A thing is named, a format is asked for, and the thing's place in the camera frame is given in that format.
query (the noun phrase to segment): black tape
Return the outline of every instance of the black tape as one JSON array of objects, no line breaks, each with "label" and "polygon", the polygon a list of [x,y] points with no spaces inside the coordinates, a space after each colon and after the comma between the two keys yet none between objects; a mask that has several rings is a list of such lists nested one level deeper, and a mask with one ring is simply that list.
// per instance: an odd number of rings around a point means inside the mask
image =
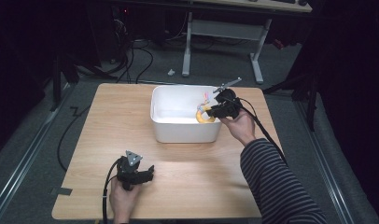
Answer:
[{"label": "black tape", "polygon": [[72,189],[65,189],[65,188],[53,188],[51,191],[50,191],[50,194],[51,195],[58,195],[58,194],[62,194],[62,195],[67,195],[69,196],[71,194],[71,191],[73,191]]}]

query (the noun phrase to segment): yellow object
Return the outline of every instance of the yellow object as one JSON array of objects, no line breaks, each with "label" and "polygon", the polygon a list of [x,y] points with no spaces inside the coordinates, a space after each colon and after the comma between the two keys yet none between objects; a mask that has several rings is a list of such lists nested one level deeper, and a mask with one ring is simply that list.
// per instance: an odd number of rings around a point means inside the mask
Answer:
[{"label": "yellow object", "polygon": [[200,123],[213,123],[216,120],[215,117],[210,117],[209,119],[204,119],[202,117],[202,114],[209,109],[211,109],[211,107],[205,105],[202,106],[202,109],[198,109],[198,111],[196,111],[196,120],[198,120]]},{"label": "yellow object", "polygon": [[200,123],[213,123],[216,118],[215,117],[210,117],[209,119],[204,119],[202,117],[202,114],[204,112],[206,112],[206,110],[209,110],[211,109],[210,106],[207,106],[207,104],[209,103],[209,95],[207,92],[204,93],[204,103],[203,104],[200,104],[198,105],[198,108],[197,108],[197,111],[196,111],[196,120],[198,120],[198,122]]}]

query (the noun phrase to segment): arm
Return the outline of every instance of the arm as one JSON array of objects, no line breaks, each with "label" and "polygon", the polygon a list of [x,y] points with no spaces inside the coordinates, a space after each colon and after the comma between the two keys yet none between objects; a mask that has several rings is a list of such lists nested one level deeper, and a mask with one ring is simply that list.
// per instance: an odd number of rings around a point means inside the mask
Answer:
[{"label": "arm", "polygon": [[262,214],[263,223],[326,223],[318,205],[280,159],[276,148],[255,136],[254,120],[241,110],[236,119],[220,119],[245,149],[242,173]]}]

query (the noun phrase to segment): desk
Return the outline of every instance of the desk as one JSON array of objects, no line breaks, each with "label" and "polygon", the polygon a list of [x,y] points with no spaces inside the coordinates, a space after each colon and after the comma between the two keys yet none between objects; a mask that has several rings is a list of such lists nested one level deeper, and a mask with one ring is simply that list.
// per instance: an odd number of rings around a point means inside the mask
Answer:
[{"label": "desk", "polygon": [[[102,218],[102,193],[108,170],[125,150],[142,155],[139,171],[155,165],[144,184],[133,218],[260,217],[239,166],[243,146],[225,125],[208,144],[162,144],[155,140],[149,115],[154,85],[99,86],[59,195],[56,219]],[[280,146],[262,91],[232,88],[257,110],[260,121]],[[107,207],[109,217],[112,212]]]},{"label": "desk", "polygon": [[[311,12],[312,8],[307,4],[306,6],[295,4],[276,2],[271,0],[259,0],[257,2],[250,2],[248,0],[193,0],[193,2],[201,2],[208,4],[231,5],[236,7],[255,7],[265,8],[270,10],[285,10],[291,12]],[[259,56],[262,46],[264,44],[266,35],[268,34],[272,19],[266,20],[264,25],[246,25],[229,22],[219,21],[204,21],[193,20],[192,13],[189,13],[187,25],[187,46],[184,52],[183,61],[183,77],[190,75],[190,41],[192,35],[210,35],[228,38],[237,38],[245,40],[258,41],[254,53],[250,53],[250,61],[253,66],[254,76],[257,83],[262,84],[263,78],[260,71]]]}]

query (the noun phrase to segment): person's left hand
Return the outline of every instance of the person's left hand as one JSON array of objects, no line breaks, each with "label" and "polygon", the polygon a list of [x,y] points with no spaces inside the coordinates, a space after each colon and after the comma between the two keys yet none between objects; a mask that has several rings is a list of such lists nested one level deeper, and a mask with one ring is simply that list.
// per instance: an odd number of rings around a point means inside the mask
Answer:
[{"label": "person's left hand", "polygon": [[142,185],[134,185],[131,191],[122,187],[116,177],[111,179],[110,204],[114,212],[114,223],[129,223],[136,198]]}]

